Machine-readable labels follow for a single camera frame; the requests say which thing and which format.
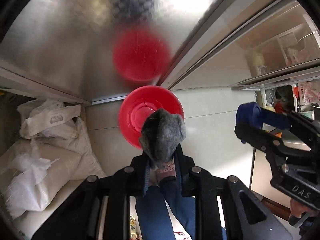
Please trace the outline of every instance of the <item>gray rag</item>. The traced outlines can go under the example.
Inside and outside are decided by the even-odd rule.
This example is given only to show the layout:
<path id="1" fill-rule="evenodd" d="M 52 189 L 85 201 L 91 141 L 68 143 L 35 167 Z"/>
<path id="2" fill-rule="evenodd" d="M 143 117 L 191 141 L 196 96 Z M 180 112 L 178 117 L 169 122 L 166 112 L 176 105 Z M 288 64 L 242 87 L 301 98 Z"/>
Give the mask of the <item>gray rag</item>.
<path id="1" fill-rule="evenodd" d="M 160 108 L 144 122 L 139 141 L 151 159 L 151 167 L 162 168 L 185 138 L 186 126 L 181 115 Z"/>

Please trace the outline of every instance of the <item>metal screw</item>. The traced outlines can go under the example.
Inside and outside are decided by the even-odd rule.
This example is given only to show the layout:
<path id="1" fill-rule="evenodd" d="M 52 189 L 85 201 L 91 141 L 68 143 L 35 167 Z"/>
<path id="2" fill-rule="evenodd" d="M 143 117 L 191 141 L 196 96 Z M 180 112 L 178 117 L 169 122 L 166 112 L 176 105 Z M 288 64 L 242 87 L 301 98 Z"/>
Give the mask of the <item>metal screw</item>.
<path id="1" fill-rule="evenodd" d="M 194 173 L 199 173 L 199 172 L 201 171 L 201 168 L 198 167 L 198 166 L 193 166 L 193 167 L 191 168 L 191 170 L 192 170 L 192 172 L 194 172 Z"/>
<path id="2" fill-rule="evenodd" d="M 233 176 L 233 175 L 229 176 L 228 180 L 231 181 L 232 183 L 236 183 L 236 182 L 239 181 L 239 179 L 236 176 Z"/>
<path id="3" fill-rule="evenodd" d="M 289 166 L 287 164 L 282 164 L 281 169 L 283 172 L 287 173 L 289 171 Z"/>
<path id="4" fill-rule="evenodd" d="M 280 142 L 279 142 L 278 140 L 273 140 L 273 144 L 274 144 L 275 146 L 279 146 L 279 145 L 280 145 Z"/>
<path id="5" fill-rule="evenodd" d="M 124 168 L 124 172 L 126 172 L 126 173 L 134 172 L 134 168 L 131 167 L 131 166 L 127 166 L 127 167 Z"/>
<path id="6" fill-rule="evenodd" d="M 87 177 L 87 181 L 89 182 L 95 182 L 97 180 L 97 176 L 95 175 L 90 175 L 89 177 Z"/>

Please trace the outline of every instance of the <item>jeans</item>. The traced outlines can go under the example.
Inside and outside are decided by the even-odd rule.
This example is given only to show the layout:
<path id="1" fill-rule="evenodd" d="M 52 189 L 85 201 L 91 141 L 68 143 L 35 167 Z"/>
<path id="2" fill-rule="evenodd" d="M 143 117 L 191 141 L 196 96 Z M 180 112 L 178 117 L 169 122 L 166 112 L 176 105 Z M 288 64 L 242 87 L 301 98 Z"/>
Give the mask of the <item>jeans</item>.
<path id="1" fill-rule="evenodd" d="M 144 197 L 137 197 L 136 212 L 143 240 L 175 240 L 165 201 L 192 240 L 196 235 L 196 200 L 182 197 L 175 177 L 164 178 L 158 186 L 150 186 Z M 222 229 L 226 240 L 226 230 Z"/>

